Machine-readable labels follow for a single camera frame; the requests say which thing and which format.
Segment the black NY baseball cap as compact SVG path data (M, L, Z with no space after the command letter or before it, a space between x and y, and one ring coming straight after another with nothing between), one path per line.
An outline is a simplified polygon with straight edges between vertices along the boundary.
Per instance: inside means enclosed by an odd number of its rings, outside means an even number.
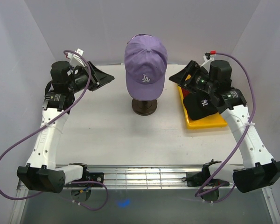
M183 105L191 120L203 119L218 112L217 108L203 95L189 94L183 99Z

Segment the lavender baseball cap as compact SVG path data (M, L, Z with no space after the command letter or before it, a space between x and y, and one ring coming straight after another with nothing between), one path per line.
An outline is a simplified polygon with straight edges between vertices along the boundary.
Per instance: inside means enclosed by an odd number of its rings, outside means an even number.
M138 101L159 98L165 84L167 65L167 50L159 38L148 34L131 38L124 53L129 95Z

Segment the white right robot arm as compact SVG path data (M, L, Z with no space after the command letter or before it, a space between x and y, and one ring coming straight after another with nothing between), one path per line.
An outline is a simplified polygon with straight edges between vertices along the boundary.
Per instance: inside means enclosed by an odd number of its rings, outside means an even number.
M233 183L240 192L271 186L280 178L280 161L276 161L263 144L252 124L247 102L242 92L231 85L232 68L227 61L214 60L206 70L195 61L169 80L189 91L191 95L204 93L226 121L235 141L235 149L242 156L243 165L229 165L230 154L225 161L211 161L203 165L195 178L201 178L202 187L213 185L218 179Z

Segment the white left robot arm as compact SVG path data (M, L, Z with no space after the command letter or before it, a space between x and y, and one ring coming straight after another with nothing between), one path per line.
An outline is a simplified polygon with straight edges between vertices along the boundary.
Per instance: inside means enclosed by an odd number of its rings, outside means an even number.
M81 65L70 65L67 61L51 65L52 80L47 84L42 106L42 130L26 165L17 169L18 178L29 190L60 193L69 182L81 187L89 183L90 176L81 163L56 167L56 151L75 101L74 94L85 89L95 91L115 79L91 62L88 65L90 74Z

